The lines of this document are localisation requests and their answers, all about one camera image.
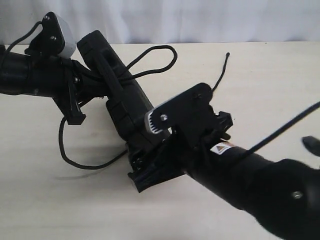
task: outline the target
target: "white wall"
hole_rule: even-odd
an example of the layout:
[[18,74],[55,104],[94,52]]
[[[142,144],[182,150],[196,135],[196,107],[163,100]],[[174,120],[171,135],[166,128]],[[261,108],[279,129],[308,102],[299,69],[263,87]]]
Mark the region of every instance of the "white wall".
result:
[[111,43],[320,41],[319,0],[2,0],[0,40],[49,11],[76,40],[98,29]]

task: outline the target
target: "screw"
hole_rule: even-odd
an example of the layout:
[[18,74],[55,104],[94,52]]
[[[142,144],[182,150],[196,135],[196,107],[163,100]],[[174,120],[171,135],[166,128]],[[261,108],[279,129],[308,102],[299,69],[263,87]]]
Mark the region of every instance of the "screw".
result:
[[292,197],[293,197],[294,199],[300,199],[300,198],[303,197],[303,193],[300,192],[300,191],[294,191],[294,192],[292,193]]
[[168,120],[168,116],[165,115],[165,114],[162,114],[162,115],[160,116],[160,119],[161,119],[162,122],[165,122],[165,121]]

